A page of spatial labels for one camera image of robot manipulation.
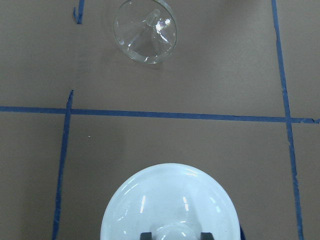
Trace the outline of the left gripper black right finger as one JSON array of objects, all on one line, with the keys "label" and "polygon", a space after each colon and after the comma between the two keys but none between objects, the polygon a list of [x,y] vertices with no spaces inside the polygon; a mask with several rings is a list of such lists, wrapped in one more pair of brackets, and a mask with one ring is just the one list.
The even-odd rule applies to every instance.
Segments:
[{"label": "left gripper black right finger", "polygon": [[201,240],[214,240],[214,236],[211,232],[202,232]]}]

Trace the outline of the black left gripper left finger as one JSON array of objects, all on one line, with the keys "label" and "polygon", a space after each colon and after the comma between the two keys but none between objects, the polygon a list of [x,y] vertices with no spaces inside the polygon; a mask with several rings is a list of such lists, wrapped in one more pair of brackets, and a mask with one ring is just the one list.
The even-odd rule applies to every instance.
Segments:
[{"label": "black left gripper left finger", "polygon": [[139,239],[140,240],[152,240],[153,239],[152,233],[151,232],[142,232],[140,234]]}]

